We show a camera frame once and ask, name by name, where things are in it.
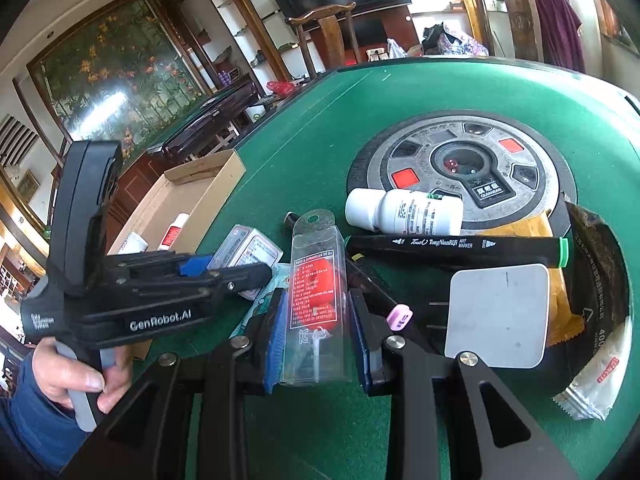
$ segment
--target small framed picture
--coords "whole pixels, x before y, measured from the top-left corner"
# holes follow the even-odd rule
[[[20,179],[20,183],[18,184],[17,190],[18,194],[22,197],[25,203],[29,203],[33,198],[33,195],[36,194],[36,191],[40,187],[38,181],[33,176],[31,171],[27,170],[24,173],[24,176]]]

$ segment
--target blue sleeve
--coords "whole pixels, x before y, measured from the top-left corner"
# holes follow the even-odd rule
[[[78,428],[74,412],[42,394],[33,376],[31,355],[20,367],[16,393],[8,401],[8,418],[4,426],[9,438],[26,448],[44,470],[56,475],[88,436]]]

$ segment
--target metal screw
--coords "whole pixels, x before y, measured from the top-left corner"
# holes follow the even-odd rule
[[[386,345],[399,350],[406,345],[406,341],[401,335],[390,335],[386,338]]]
[[[460,354],[460,362],[467,366],[476,366],[478,364],[478,356],[473,352],[462,352]]]
[[[232,337],[229,342],[231,346],[236,349],[245,348],[249,344],[249,338],[245,335],[236,335]]]
[[[158,358],[158,364],[160,366],[173,366],[175,365],[177,360],[178,360],[178,356],[176,354],[174,354],[173,352],[167,352],[162,354]]]

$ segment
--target small white bottle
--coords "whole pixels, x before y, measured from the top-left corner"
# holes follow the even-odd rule
[[[189,219],[189,215],[187,213],[180,213],[175,220],[169,225],[169,228],[166,230],[164,237],[162,237],[162,241],[158,246],[158,251],[168,251],[171,248],[171,244],[174,243],[175,237],[177,237],[178,233],[186,224]]]
[[[356,188],[344,207],[353,226],[388,235],[457,236],[462,228],[462,199],[409,189]]]

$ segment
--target air vent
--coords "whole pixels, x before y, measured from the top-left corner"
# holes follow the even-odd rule
[[[19,166],[38,140],[38,134],[11,115],[0,124],[0,164],[3,168]]]

